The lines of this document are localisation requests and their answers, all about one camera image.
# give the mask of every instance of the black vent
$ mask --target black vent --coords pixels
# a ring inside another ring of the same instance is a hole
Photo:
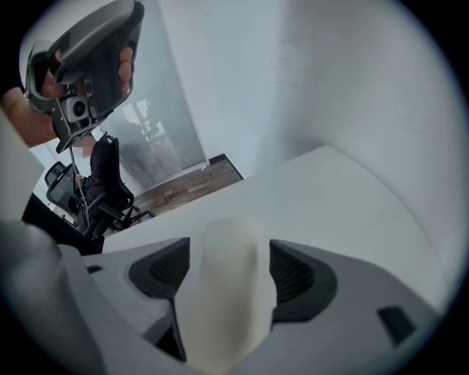
[[[189,239],[182,238],[139,259],[130,266],[130,281],[148,297],[174,299],[189,271],[189,245]]]
[[[270,274],[277,289],[272,323],[307,322],[337,293],[336,274],[326,263],[278,240],[270,241]]]
[[[312,269],[278,248],[270,249],[270,274],[277,288],[277,305],[302,295],[313,285]]]
[[[187,247],[175,249],[148,267],[150,275],[155,280],[172,287],[175,291],[181,286],[188,269],[189,249]]]

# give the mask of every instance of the white wall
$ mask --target white wall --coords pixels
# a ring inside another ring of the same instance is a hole
[[[467,119],[413,16],[375,0],[160,3],[189,106],[203,108],[194,120],[213,130],[205,141],[246,177],[333,145],[403,202],[454,277],[468,227]]]
[[[0,220],[19,221],[42,172],[0,108]]]

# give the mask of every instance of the chair backrest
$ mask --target chair backrest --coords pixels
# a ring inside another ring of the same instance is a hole
[[[44,176],[45,184],[49,188],[52,183],[59,178],[59,176],[62,174],[64,171],[65,166],[62,164],[62,162],[58,161],[55,163],[51,168],[47,171],[47,173]]]
[[[69,166],[64,167],[61,174],[51,183],[46,196],[50,202],[54,203],[76,219],[76,214],[69,206],[70,198],[75,199],[73,185],[73,169],[72,164],[70,164]]]
[[[126,208],[132,207],[135,197],[133,196],[132,192],[128,190],[127,186],[125,186],[120,176],[119,140],[105,134],[103,137],[101,137],[100,141],[106,141],[114,147],[114,152],[111,155],[112,161],[110,162],[111,167],[114,169],[110,174],[111,178],[113,179],[111,183],[114,186],[119,186],[121,197],[128,200],[128,205]]]

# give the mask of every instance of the hand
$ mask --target hand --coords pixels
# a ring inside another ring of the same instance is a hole
[[[60,62],[60,50],[57,50],[56,59]],[[132,76],[132,55],[133,51],[130,47],[125,47],[120,51],[119,60],[120,60],[120,67],[119,67],[119,78],[120,78],[120,91],[123,94],[127,94],[129,91],[129,81],[130,77]],[[83,84],[79,87],[79,91],[83,90]],[[53,83],[53,75],[50,70],[47,71],[44,77],[43,87],[41,88],[41,94],[45,97],[59,97],[65,94],[65,86],[64,85],[56,85]]]
[[[119,55],[121,62],[119,67],[120,88],[123,94],[129,90],[129,81],[132,76],[132,55],[133,51],[130,47],[123,48]],[[60,51],[56,51],[56,58],[61,60]],[[44,78],[41,94],[45,97],[59,97],[64,93],[65,87],[53,84],[53,76],[48,71]],[[52,118],[33,111],[18,87],[7,91],[1,98],[1,104],[13,127],[28,147],[44,144],[57,137],[53,131]]]
[[[81,174],[77,174],[75,176],[75,181],[77,182],[77,184],[81,184],[85,181],[85,178],[83,176],[81,176]]]

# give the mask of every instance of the office chair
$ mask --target office chair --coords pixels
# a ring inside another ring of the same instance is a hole
[[[119,142],[117,138],[113,138],[109,135],[104,135],[99,141],[105,141],[113,146],[113,152],[110,155],[110,165],[114,169],[113,173],[110,173],[111,180],[108,184],[113,187],[118,186],[118,191],[114,194],[112,203],[106,192],[101,193],[95,200],[88,203],[88,215],[89,215],[89,226],[83,233],[88,239],[102,239],[104,232],[108,228],[122,231],[129,228],[136,221],[140,220],[146,215],[154,217],[155,214],[151,211],[140,212],[138,207],[133,205],[134,196],[127,189],[124,182],[120,177],[119,170]],[[74,226],[78,229],[77,219],[78,215],[81,214],[81,208],[83,207],[82,198],[80,194],[76,192],[76,184],[73,183],[73,166],[70,164],[65,167],[60,175],[51,183],[46,196],[47,199],[62,208],[75,221]],[[70,199],[75,202],[78,207],[78,211],[74,210],[70,206]],[[139,212],[135,216],[131,216],[133,211]]]
[[[52,183],[59,178],[59,176],[62,174],[64,171],[65,166],[62,164],[62,162],[58,161],[55,163],[51,168],[47,171],[47,173],[44,176],[45,184],[49,188]]]

